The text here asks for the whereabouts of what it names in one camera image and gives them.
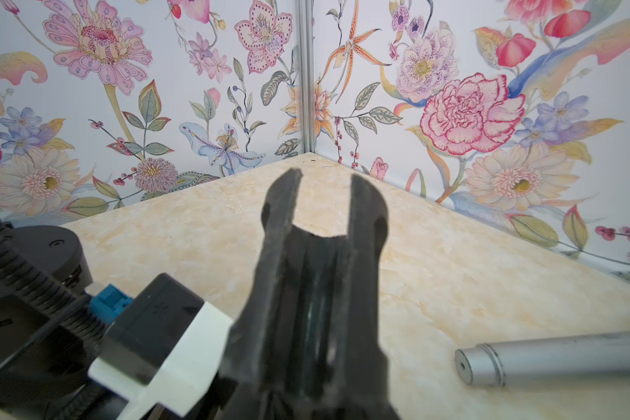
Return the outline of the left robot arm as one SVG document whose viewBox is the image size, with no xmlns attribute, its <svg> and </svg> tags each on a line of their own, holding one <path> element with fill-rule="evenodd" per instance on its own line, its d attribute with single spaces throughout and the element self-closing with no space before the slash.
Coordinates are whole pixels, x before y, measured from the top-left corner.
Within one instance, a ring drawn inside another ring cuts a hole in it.
<svg viewBox="0 0 630 420">
<path fill-rule="evenodd" d="M 25 418 L 113 418 L 117 397 L 87 373 L 131 301 L 93 283 L 73 231 L 0 219 L 0 409 Z"/>
</svg>

